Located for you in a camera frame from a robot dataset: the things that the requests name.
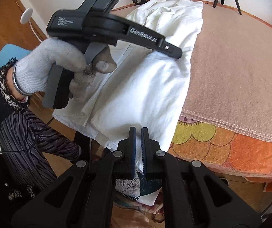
wooden door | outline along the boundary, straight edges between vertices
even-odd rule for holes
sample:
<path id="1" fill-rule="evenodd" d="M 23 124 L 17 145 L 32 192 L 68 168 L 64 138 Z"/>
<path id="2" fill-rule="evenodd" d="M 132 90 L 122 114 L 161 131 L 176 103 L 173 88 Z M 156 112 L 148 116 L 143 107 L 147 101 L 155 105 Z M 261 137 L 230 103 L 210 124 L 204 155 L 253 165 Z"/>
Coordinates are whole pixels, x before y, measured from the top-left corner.
<path id="1" fill-rule="evenodd" d="M 15 0 L 0 0 L 0 50 L 6 44 L 33 50 L 40 42 L 33 34 L 30 25 L 22 25 L 21 8 Z"/>

beige blanket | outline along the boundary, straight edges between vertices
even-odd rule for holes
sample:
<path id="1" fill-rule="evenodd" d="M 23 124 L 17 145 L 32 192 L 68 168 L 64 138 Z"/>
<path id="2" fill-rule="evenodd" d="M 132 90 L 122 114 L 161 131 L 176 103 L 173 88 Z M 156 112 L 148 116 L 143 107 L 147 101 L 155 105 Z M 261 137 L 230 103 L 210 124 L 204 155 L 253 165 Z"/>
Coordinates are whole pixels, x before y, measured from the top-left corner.
<path id="1" fill-rule="evenodd" d="M 272 142 L 272 28 L 208 4 L 202 18 L 182 115 Z"/>

pants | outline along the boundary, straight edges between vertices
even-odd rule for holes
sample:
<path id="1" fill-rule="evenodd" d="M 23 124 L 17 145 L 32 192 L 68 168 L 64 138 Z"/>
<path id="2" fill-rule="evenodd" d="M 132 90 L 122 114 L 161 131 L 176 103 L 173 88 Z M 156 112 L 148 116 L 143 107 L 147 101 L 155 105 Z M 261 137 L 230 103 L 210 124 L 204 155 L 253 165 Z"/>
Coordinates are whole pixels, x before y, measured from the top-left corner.
<path id="1" fill-rule="evenodd" d="M 81 153 L 80 147 L 75 142 L 49 126 L 37 138 L 44 126 L 45 123 L 29 109 L 11 114 L 0 124 L 2 151 L 20 151 L 33 145 L 28 152 L 3 154 L 13 179 L 18 184 L 36 186 L 41 190 L 56 179 L 42 152 L 70 161 L 76 161 Z"/>

blue chair backrest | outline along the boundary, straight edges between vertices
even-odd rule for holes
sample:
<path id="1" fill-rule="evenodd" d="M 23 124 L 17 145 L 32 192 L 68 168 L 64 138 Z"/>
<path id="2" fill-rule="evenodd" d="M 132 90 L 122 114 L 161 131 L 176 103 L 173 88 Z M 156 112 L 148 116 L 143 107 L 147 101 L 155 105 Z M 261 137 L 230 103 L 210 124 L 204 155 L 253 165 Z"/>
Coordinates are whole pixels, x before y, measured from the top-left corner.
<path id="1" fill-rule="evenodd" d="M 8 63 L 8 61 L 13 57 L 16 57 L 17 60 L 20 60 L 30 53 L 30 50 L 25 50 L 16 45 L 7 44 L 0 51 L 0 68 Z"/>

white round lamp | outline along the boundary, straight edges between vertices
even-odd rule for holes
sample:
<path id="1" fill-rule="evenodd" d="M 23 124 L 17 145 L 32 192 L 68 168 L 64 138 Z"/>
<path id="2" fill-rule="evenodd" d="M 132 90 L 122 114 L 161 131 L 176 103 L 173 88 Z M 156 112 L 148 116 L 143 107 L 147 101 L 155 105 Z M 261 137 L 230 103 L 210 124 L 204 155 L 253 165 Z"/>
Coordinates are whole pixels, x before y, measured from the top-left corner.
<path id="1" fill-rule="evenodd" d="M 28 8 L 24 11 L 24 13 L 21 16 L 20 22 L 22 25 L 26 24 L 27 22 L 29 22 L 30 24 L 30 28 L 33 31 L 34 35 L 37 37 L 37 39 L 42 43 L 42 40 L 38 37 L 38 35 L 35 33 L 35 30 L 33 29 L 33 26 L 30 22 L 30 18 L 33 14 L 33 9 L 32 8 Z"/>

